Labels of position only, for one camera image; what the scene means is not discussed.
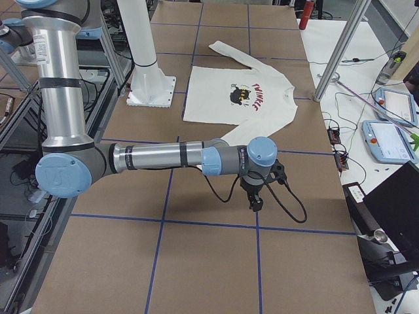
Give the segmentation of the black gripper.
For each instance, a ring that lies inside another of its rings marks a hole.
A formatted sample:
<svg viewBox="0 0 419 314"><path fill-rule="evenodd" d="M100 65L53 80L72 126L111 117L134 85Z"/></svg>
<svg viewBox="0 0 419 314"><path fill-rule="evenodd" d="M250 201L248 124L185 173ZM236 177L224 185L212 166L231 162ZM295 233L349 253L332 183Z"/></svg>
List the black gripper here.
<svg viewBox="0 0 419 314"><path fill-rule="evenodd" d="M249 208L252 211L260 211L263 208L263 200L259 197L259 192L262 190L264 184L250 184L244 178L241 178L240 186L247 194Z"/></svg>

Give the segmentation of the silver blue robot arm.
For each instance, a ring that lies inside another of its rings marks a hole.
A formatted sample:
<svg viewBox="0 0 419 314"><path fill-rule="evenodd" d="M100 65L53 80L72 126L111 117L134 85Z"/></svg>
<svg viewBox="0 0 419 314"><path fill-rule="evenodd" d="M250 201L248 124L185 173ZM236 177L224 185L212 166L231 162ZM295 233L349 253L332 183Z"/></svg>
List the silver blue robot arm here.
<svg viewBox="0 0 419 314"><path fill-rule="evenodd" d="M9 18L1 20L1 49L6 54L12 54L19 47L33 44L33 35L23 20Z"/></svg>
<svg viewBox="0 0 419 314"><path fill-rule="evenodd" d="M271 182L276 144L257 137L247 145L193 141L138 146L97 144L86 132L76 36L96 25L99 1L21 1L22 19L35 45L39 88L46 117L43 157L35 168L39 186L59 198L74 198L92 184L126 170L194 167L206 177L235 175L252 211Z"/></svg>

